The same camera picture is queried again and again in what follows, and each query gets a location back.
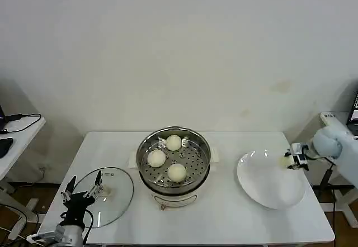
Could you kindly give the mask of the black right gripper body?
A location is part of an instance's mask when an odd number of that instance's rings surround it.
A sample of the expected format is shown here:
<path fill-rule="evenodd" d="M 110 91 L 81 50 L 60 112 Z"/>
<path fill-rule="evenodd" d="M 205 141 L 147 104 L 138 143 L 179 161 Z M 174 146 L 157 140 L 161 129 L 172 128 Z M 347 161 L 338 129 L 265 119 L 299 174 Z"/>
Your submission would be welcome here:
<path fill-rule="evenodd" d="M 292 169 L 304 169 L 308 171 L 308 162 L 304 154 L 295 154 L 293 155 L 294 164 Z"/>

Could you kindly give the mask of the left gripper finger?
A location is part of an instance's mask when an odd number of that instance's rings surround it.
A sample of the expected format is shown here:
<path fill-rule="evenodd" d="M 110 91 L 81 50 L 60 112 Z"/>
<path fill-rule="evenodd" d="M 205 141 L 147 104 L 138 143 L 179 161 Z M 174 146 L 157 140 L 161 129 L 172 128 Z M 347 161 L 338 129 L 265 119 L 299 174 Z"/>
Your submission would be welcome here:
<path fill-rule="evenodd" d="M 75 185 L 76 185 L 76 176 L 73 176 L 73 178 L 67 184 L 65 190 L 61 192 L 63 203 L 70 201 Z"/>
<path fill-rule="evenodd" d="M 99 170 L 97 176 L 95 178 L 94 185 L 87 191 L 85 194 L 86 198 L 94 198 L 96 199 L 103 191 L 102 186 L 102 171 Z"/>

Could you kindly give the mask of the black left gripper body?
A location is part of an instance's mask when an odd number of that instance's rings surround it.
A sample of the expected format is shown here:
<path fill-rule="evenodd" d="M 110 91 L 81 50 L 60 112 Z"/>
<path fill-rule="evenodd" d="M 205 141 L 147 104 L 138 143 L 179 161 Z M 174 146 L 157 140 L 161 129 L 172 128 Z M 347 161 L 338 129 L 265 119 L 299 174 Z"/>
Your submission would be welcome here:
<path fill-rule="evenodd" d="M 59 225 L 85 227 L 83 220 L 86 209 L 94 204 L 95 198 L 93 196 L 87 197 L 86 192 L 74 194 L 62 192 L 61 195 L 63 197 L 63 205 L 67 208 L 67 211 L 65 212 L 64 220 Z"/>

